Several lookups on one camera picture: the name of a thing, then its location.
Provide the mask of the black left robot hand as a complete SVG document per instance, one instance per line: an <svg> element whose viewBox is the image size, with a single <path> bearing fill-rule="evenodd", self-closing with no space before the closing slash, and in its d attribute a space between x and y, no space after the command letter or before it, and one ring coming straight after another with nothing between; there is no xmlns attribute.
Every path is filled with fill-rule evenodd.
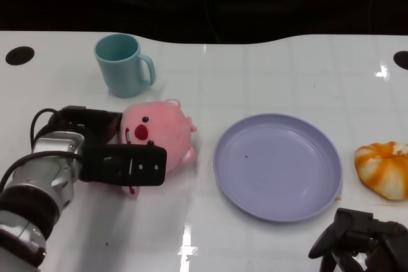
<svg viewBox="0 0 408 272"><path fill-rule="evenodd" d="M67 106L48 123L58 131L84 136L80 180L123 187L162 185L166 150L155 145L110 143L119 139L121 120L121 113Z"/></svg>

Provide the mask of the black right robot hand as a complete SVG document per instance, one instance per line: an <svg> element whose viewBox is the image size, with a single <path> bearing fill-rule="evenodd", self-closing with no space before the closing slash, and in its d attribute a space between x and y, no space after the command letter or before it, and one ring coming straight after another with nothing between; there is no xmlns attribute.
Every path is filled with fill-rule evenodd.
<svg viewBox="0 0 408 272"><path fill-rule="evenodd" d="M407 271L407 228L339 208L308 257L321 259L320 271Z"/></svg>

